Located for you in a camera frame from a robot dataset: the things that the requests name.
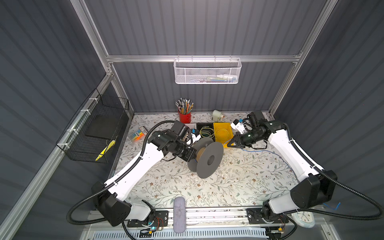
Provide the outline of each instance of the floral pattern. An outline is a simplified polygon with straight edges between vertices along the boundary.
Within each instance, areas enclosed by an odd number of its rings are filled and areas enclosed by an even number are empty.
[[[247,113],[224,113],[225,121],[245,118]],[[147,130],[164,120],[177,120],[177,114],[135,115],[129,132],[145,126]],[[210,114],[192,114],[192,122],[212,122]],[[171,127],[160,125],[157,130]],[[131,143],[126,139],[116,173],[136,156],[143,140]],[[253,147],[263,147],[260,141]],[[244,151],[225,148],[216,172],[201,179],[188,169],[186,162],[176,158],[160,161],[140,179],[128,199],[144,199],[157,208],[171,208],[175,197],[183,196],[187,207],[218,207],[261,205],[263,201],[288,193],[297,178],[280,153],[270,144],[265,151]]]

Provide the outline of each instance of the black mounting plate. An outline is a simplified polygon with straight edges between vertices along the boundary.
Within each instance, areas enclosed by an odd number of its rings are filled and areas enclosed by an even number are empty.
[[[261,208],[247,209],[247,218],[248,218],[249,224],[265,224],[266,223],[263,220]],[[283,223],[289,222],[289,220],[284,216],[280,219],[282,220]],[[276,219],[274,222],[271,222],[271,223],[281,223],[281,221],[279,219]]]
[[[168,225],[168,213],[169,213],[168,211],[155,211],[155,219],[153,220],[151,227],[152,226],[157,227],[157,224],[159,224],[160,227],[166,227]],[[129,220],[127,223],[127,227],[145,227],[145,226],[143,226],[143,223],[144,222],[139,221],[139,220],[135,220],[135,219]]]

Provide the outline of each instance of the gray spool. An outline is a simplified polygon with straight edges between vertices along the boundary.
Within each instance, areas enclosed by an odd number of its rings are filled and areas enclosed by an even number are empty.
[[[224,154],[223,144],[214,142],[206,147],[197,163],[197,175],[204,179],[211,176],[219,167]]]
[[[194,149],[196,149],[196,154],[202,149],[203,147],[207,147],[209,144],[213,143],[214,141],[210,137],[204,137],[197,141],[195,145],[193,146]],[[188,168],[192,172],[196,172],[197,170],[197,162],[195,159],[191,159],[188,163]]]

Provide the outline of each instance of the gray wall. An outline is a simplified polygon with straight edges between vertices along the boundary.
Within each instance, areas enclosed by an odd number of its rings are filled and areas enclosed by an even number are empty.
[[[86,0],[110,55],[293,55],[324,0]],[[290,63],[243,63],[238,84],[178,85],[171,63],[115,63],[135,112],[268,110]]]
[[[69,1],[0,1],[0,42],[2,222],[105,72]],[[14,239],[77,238],[65,212],[108,171],[64,159]]]
[[[384,2],[339,1],[275,118],[339,181],[384,205]],[[337,187],[336,212],[376,213]],[[343,239],[377,239],[384,220],[334,219]]]
[[[176,84],[172,63],[114,63],[135,112],[176,111],[175,101],[194,111],[268,110],[292,63],[243,63],[238,84]]]

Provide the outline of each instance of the red cup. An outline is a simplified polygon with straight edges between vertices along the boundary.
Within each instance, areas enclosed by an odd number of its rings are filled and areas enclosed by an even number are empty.
[[[179,113],[180,122],[182,123],[191,123],[191,113],[181,114]]]

